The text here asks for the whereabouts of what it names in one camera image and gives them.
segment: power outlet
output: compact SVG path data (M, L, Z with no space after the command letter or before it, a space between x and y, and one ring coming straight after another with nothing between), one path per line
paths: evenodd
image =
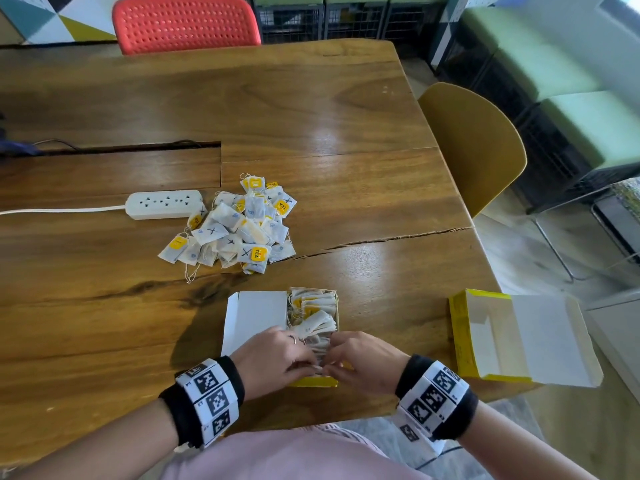
M137 192L125 203L127 215L137 221L189 217L201 208L202 195L197 190Z

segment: window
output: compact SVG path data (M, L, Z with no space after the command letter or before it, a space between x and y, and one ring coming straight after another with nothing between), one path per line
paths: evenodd
M640 36L640 0L604 0L600 7Z

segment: yellow chair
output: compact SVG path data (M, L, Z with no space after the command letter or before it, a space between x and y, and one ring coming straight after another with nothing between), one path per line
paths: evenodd
M471 217L505 190L527 165L510 120L484 97L438 82L418 103Z

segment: white cable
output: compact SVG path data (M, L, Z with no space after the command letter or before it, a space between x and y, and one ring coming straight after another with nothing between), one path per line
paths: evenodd
M25 212L47 212L52 214L64 214L68 212L106 212L107 210L123 210L124 205L112 205L111 207L90 207L88 209L16 209L2 210L0 216L5 214L23 214Z

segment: person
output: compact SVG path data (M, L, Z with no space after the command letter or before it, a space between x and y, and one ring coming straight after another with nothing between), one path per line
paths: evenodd
M311 350L290 331L277 328L252 337L231 354L230 362L235 370L228 375L231 380L237 372L241 384L235 387L240 396L244 388L244 401L257 399L317 371ZM366 333L340 331L331 335L322 366L325 374L341 384L368 393L398 394L404 388L398 394L400 397L409 394L407 391L423 380L420 379L423 374L428 375L434 363L440 364L425 357L409 357ZM180 414L188 411L174 411L175 405L165 393L19 471L15 480L139 478L171 453L179 438L191 434L181 426L184 420ZM478 401L470 390L465 397L470 398L466 407L456 407L433 435L439 428L446 429L495 480L594 480L594 476L551 446ZM447 424L453 419L455 424ZM194 438L202 442L202 437ZM230 435L194 456L179 456L167 464L161 476L163 480L302 477L428 478L388 459L363 437L335 425Z

